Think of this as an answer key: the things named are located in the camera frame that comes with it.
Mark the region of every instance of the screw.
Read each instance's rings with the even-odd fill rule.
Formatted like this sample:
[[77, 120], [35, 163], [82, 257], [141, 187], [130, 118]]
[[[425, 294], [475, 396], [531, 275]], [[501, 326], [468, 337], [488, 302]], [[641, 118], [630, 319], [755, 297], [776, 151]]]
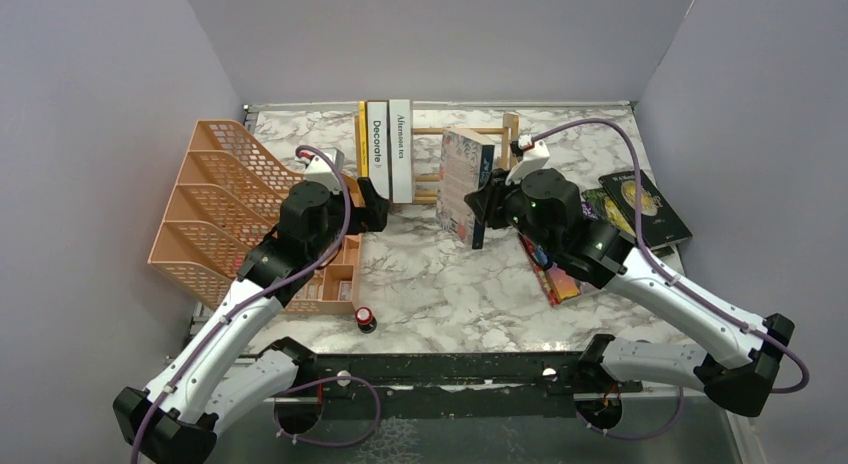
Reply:
[[[350, 377], [350, 373], [347, 372], [347, 371], [339, 371], [339, 373], [336, 374], [336, 375], [339, 376], [339, 377]], [[342, 386], [342, 387], [347, 387], [348, 385], [350, 385], [350, 381], [347, 380], [347, 379], [339, 379], [336, 382], [338, 382], [339, 385]]]
[[544, 379], [544, 380], [546, 380], [546, 381], [548, 381], [548, 382], [556, 382], [557, 377], [558, 377], [558, 376], [557, 376], [556, 369], [554, 369], [554, 368], [552, 368], [552, 367], [546, 367], [546, 368], [542, 371], [542, 379]]

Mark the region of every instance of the wooden rack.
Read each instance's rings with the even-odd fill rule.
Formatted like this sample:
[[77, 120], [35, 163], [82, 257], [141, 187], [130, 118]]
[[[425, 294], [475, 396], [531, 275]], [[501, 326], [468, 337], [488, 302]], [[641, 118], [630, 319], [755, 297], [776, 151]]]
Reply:
[[[362, 156], [367, 155], [362, 152], [362, 140], [360, 139], [362, 130], [360, 129], [359, 114], [353, 119], [356, 129], [356, 164], [357, 169], [362, 169], [366, 163], [362, 162]], [[510, 159], [509, 143], [513, 139], [518, 139], [518, 114], [505, 112], [502, 119], [501, 127], [471, 127], [472, 131], [479, 132], [485, 135], [501, 136], [501, 156], [498, 159], [498, 166], [503, 169], [509, 169], [515, 163], [515, 159]], [[413, 127], [413, 136], [440, 136], [445, 132], [446, 127]], [[415, 184], [439, 182], [439, 176], [436, 174], [416, 174]], [[435, 204], [438, 191], [435, 189], [416, 189], [415, 200], [413, 204]]]
[[[245, 254], [280, 219], [280, 203], [302, 180], [241, 124], [198, 121], [148, 262], [215, 309]], [[355, 182], [345, 176], [354, 205], [362, 205]], [[353, 314], [361, 246], [360, 236], [346, 236], [285, 312]]]

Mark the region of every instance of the book cover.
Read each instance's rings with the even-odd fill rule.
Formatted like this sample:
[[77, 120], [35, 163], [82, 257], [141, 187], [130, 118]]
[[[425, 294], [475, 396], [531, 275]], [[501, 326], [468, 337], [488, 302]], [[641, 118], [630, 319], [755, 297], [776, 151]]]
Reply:
[[[692, 237], [654, 183], [645, 175], [642, 178], [642, 236], [651, 249], [659, 249]], [[633, 171], [616, 172], [601, 176], [601, 185], [633, 226], [636, 217], [636, 180]]]
[[[627, 221], [627, 218], [624, 216], [624, 214], [621, 212], [615, 202], [613, 202], [609, 193], [605, 189], [587, 189], [583, 191], [583, 199], [585, 199], [583, 205], [588, 205], [588, 207], [590, 207], [594, 211], [595, 215], [597, 216], [596, 219], [608, 221], [613, 226], [617, 227], [619, 230], [626, 232], [631, 236], [636, 235], [636, 231], [633, 230], [633, 227]], [[674, 251], [669, 247], [652, 249], [652, 251], [657, 257], [665, 257], [669, 254], [674, 253]]]
[[389, 144], [392, 153], [392, 202], [410, 204], [415, 199], [412, 174], [412, 103], [389, 100]]
[[368, 119], [365, 117], [365, 101], [359, 101], [356, 115], [356, 170], [358, 177], [368, 177]]
[[598, 291], [598, 288], [588, 282], [583, 282], [569, 276], [567, 272], [557, 267], [556, 264], [547, 270], [543, 269], [548, 264], [548, 255], [536, 249], [533, 243], [524, 236], [519, 235], [518, 239], [527, 253], [527, 259], [533, 267], [533, 272], [536, 274], [539, 284], [542, 285], [542, 290], [545, 291], [548, 302], [552, 306], [557, 306], [569, 299], [586, 296]]
[[583, 207], [584, 216], [588, 217], [589, 219], [598, 220], [598, 214], [595, 212], [594, 209], [592, 209], [592, 206], [590, 206], [588, 202], [583, 201], [580, 204]]
[[439, 160], [436, 217], [442, 229], [472, 249], [483, 247], [485, 227], [465, 203], [465, 195], [482, 187], [492, 173], [495, 143], [470, 129], [446, 129]]
[[389, 140], [387, 101], [368, 101], [366, 103], [366, 124], [368, 132], [368, 177], [378, 194], [391, 200], [391, 181], [389, 177]]

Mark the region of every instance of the orange plastic file organizer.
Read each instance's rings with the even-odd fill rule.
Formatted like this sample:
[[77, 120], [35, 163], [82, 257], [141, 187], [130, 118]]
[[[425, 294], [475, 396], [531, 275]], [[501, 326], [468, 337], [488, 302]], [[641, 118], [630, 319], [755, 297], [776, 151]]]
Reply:
[[[280, 202], [303, 176], [284, 167], [241, 124], [199, 121], [148, 262], [215, 309], [242, 259], [279, 219]], [[345, 176], [353, 201], [356, 182]], [[286, 307], [298, 314], [352, 314], [361, 241], [342, 249]]]

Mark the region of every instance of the white marble tabletop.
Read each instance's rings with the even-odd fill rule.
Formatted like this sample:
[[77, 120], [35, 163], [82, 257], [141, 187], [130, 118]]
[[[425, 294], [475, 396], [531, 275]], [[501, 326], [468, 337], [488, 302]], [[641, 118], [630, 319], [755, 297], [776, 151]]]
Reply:
[[[538, 133], [585, 117], [614, 120], [633, 139], [650, 175], [629, 107], [519, 109], [522, 133]], [[292, 169], [301, 144], [340, 148], [345, 172], [355, 175], [352, 111], [264, 111], [254, 134]], [[500, 127], [502, 111], [421, 110], [415, 127]], [[415, 139], [416, 173], [435, 172], [440, 136]], [[581, 190], [599, 187], [603, 174], [632, 168], [620, 137], [600, 125], [570, 129], [547, 140], [549, 166]], [[472, 251], [439, 230], [434, 206], [394, 206], [382, 233], [367, 234], [359, 305], [379, 323], [363, 334], [349, 316], [281, 314], [251, 341], [249, 351], [291, 336], [317, 352], [484, 352], [580, 350], [597, 333], [679, 342], [685, 337], [647, 310], [602, 291], [551, 307], [522, 252], [515, 231], [487, 231]], [[677, 255], [667, 263], [680, 269]]]

